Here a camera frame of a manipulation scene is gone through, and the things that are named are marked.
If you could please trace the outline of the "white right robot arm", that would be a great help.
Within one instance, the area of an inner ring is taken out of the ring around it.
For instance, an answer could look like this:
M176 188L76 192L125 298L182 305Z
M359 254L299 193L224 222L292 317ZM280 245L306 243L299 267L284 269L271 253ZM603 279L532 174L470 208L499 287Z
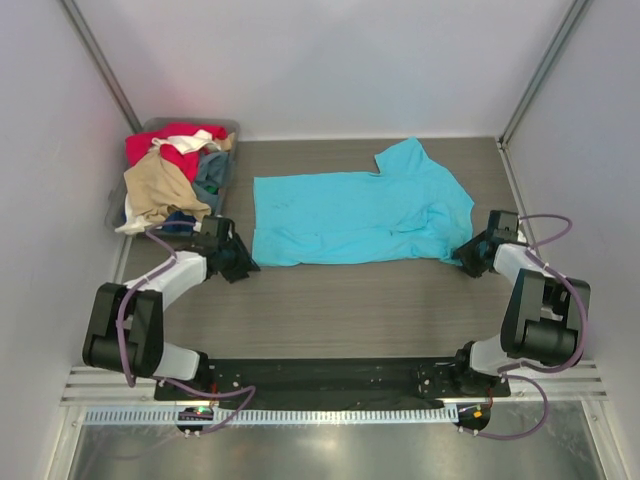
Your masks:
M487 394L505 374L522 367L560 373L584 353L591 287L536 256L522 239L520 223L514 212L493 210L486 229L453 253L468 276L495 273L512 286L500 332L456 353L450 380L463 396Z

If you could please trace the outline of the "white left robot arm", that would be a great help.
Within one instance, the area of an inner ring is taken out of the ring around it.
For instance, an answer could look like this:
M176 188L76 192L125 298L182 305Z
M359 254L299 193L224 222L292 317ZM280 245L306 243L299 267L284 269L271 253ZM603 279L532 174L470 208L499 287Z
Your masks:
M205 217L180 250L151 229L146 234L167 249L169 257L134 280L98 288L82 350L84 363L122 373L131 387L140 378L153 379L160 388L169 385L193 400L232 398L232 393L214 391L205 353L165 340L164 313L214 275L232 284L258 272L259 266L236 233L235 222L226 217Z

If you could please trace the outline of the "turquoise t shirt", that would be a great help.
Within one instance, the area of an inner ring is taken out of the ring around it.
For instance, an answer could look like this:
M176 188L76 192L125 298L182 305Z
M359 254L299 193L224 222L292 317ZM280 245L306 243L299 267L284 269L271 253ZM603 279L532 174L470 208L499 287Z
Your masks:
M471 239L474 202L410 137L376 172L257 177L252 255L261 266L452 260Z

